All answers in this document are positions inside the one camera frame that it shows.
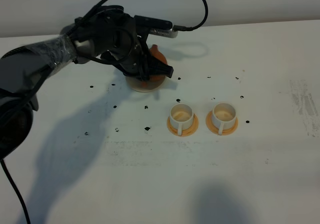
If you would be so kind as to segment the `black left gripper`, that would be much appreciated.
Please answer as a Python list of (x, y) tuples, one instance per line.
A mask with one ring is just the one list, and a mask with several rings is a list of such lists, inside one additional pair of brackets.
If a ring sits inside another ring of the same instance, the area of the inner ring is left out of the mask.
[(148, 57), (148, 70), (143, 70), (139, 61), (143, 55), (136, 34), (136, 22), (124, 13), (121, 6), (101, 6), (75, 31), (74, 44), (76, 63), (94, 61), (112, 65), (124, 75), (136, 75), (140, 81), (149, 81), (150, 76), (171, 78), (173, 67), (152, 55)]

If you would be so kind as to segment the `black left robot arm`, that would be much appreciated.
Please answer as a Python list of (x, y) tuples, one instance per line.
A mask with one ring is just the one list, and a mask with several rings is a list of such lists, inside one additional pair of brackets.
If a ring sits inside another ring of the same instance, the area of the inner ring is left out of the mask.
[(26, 139), (38, 110), (37, 92), (69, 63), (112, 65), (139, 81), (171, 77), (173, 68), (148, 48), (148, 35), (164, 35), (169, 21), (126, 14), (121, 6), (101, 6), (65, 27), (61, 35), (13, 49), (0, 61), (0, 156)]

